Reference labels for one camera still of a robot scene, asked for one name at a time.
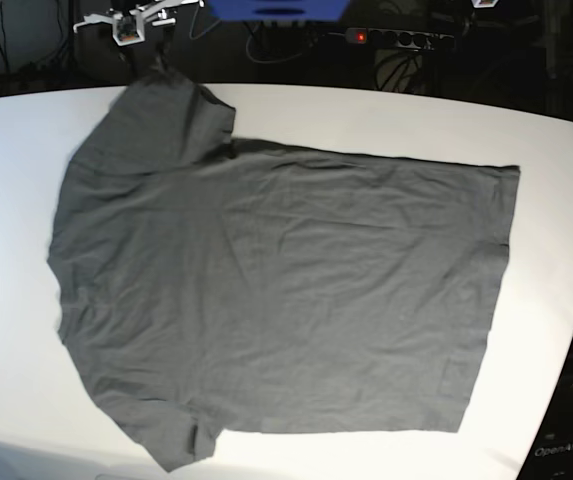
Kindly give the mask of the dark grey T-shirt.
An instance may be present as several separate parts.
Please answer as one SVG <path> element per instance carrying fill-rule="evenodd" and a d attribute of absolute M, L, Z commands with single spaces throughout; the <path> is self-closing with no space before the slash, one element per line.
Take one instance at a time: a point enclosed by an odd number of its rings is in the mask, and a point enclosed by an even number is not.
<path fill-rule="evenodd" d="M 95 405 L 166 471 L 223 430 L 455 432 L 520 171 L 236 139 L 172 71 L 73 155 L 48 263 Z"/>

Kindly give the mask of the blue box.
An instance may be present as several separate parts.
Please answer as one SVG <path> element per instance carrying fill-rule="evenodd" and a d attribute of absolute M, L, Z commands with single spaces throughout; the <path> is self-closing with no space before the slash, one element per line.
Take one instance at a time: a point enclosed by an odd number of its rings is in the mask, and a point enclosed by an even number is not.
<path fill-rule="evenodd" d="M 210 0 L 205 4 L 225 21 L 336 21 L 349 0 Z"/>

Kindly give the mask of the black power strip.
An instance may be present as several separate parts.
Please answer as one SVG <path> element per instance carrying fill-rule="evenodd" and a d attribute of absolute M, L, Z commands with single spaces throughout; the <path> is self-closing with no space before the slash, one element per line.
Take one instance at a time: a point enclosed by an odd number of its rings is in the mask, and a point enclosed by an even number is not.
<path fill-rule="evenodd" d="M 377 49 L 451 52 L 457 46 L 454 36 L 433 32 L 351 27 L 342 36 L 348 43 Z"/>

